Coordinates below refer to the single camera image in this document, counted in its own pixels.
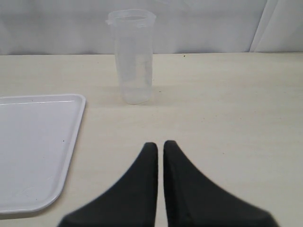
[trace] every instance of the clear plastic cup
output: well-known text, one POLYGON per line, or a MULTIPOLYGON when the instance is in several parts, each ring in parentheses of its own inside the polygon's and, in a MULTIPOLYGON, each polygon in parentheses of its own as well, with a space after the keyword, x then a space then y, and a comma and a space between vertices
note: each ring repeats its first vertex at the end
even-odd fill
POLYGON ((139 104, 152 96, 152 30, 156 16, 142 9, 111 12, 116 68, 123 99, 139 104))

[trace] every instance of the black rubber pad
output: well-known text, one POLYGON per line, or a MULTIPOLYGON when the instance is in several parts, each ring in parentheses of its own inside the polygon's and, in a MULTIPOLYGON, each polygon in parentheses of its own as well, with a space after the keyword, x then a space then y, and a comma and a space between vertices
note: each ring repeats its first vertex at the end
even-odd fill
POLYGON ((165 143, 163 160, 169 227, 278 227, 270 213, 204 176, 175 141, 165 143))
POLYGON ((157 195, 158 149, 156 144, 146 143, 116 184, 65 216, 59 227, 153 227, 157 195))

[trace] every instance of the white wall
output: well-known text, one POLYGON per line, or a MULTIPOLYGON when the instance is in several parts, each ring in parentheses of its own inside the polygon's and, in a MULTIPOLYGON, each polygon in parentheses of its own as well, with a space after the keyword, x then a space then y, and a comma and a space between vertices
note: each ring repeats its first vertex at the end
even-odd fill
POLYGON ((113 53, 128 8, 157 15, 155 53, 303 51, 303 0, 0 0, 0 54, 113 53))

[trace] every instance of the white tray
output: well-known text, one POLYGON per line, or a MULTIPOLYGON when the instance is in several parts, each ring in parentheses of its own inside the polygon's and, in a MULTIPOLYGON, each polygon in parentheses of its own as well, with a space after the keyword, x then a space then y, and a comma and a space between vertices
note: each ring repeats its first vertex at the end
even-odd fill
POLYGON ((0 214, 41 210, 60 195, 85 98, 0 98, 0 214))

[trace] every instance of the light wooden surface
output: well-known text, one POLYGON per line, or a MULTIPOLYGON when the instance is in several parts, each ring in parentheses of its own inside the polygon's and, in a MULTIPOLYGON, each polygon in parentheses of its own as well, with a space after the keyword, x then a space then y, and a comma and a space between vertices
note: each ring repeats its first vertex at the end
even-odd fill
POLYGON ((162 148, 176 140, 217 184, 303 226, 303 53, 154 56, 154 98, 127 105, 112 55, 0 56, 0 96, 79 93, 87 106, 61 197, 1 227, 54 227, 102 194, 144 142, 160 151, 156 226, 166 227, 162 148))

